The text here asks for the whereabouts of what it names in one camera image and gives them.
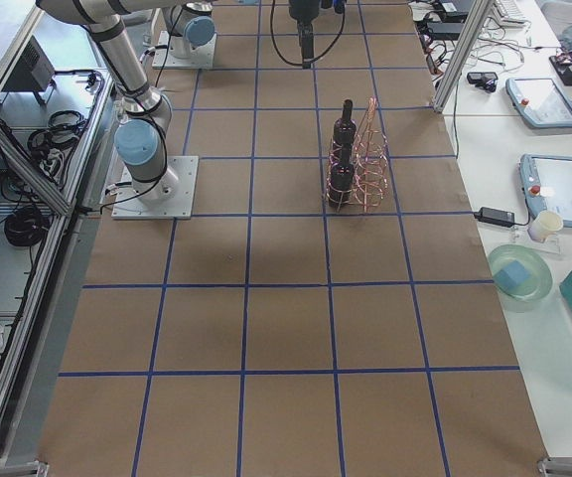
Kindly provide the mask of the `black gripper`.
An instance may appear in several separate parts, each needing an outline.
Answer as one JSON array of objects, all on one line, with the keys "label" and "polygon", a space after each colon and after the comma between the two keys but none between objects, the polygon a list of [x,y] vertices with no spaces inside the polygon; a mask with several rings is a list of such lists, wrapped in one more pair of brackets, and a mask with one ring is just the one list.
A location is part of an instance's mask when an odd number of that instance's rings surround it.
[{"label": "black gripper", "polygon": [[301,50],[301,68],[309,69],[314,62],[313,22],[320,12],[320,0],[289,0],[289,16],[297,22]]}]

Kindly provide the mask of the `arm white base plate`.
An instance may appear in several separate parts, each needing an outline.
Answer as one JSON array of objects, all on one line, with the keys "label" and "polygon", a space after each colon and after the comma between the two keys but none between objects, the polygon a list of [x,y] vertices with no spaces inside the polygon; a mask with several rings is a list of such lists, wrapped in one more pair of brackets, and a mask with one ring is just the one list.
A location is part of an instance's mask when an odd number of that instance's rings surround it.
[{"label": "arm white base plate", "polygon": [[170,156],[166,174],[150,190],[150,185],[133,182],[124,166],[121,180],[128,185],[119,189],[111,216],[116,220],[189,219],[198,169],[198,156]]},{"label": "arm white base plate", "polygon": [[216,37],[202,46],[193,46],[183,39],[174,37],[171,41],[171,51],[166,49],[168,44],[168,32],[163,30],[158,39],[157,50],[152,62],[152,68],[171,70],[210,70],[214,66]]}]

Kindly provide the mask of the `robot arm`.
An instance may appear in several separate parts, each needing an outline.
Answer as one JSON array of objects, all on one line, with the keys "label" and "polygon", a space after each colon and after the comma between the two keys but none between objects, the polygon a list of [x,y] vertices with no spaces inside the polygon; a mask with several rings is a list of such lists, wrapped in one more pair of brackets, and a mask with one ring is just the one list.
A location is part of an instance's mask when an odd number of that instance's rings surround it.
[{"label": "robot arm", "polygon": [[[321,1],[289,1],[289,16],[296,22],[301,50],[297,68],[308,69],[315,61],[313,22],[319,16]],[[161,72],[210,70],[214,66],[216,28],[212,1],[193,1],[173,7],[163,14],[166,28],[154,48],[152,66]]]},{"label": "robot arm", "polygon": [[166,132],[172,119],[168,98],[150,84],[125,32],[123,17],[176,6],[176,1],[38,1],[52,18],[86,30],[123,97],[127,122],[114,147],[132,180],[135,197],[145,203],[167,200],[178,184],[168,165]]}]

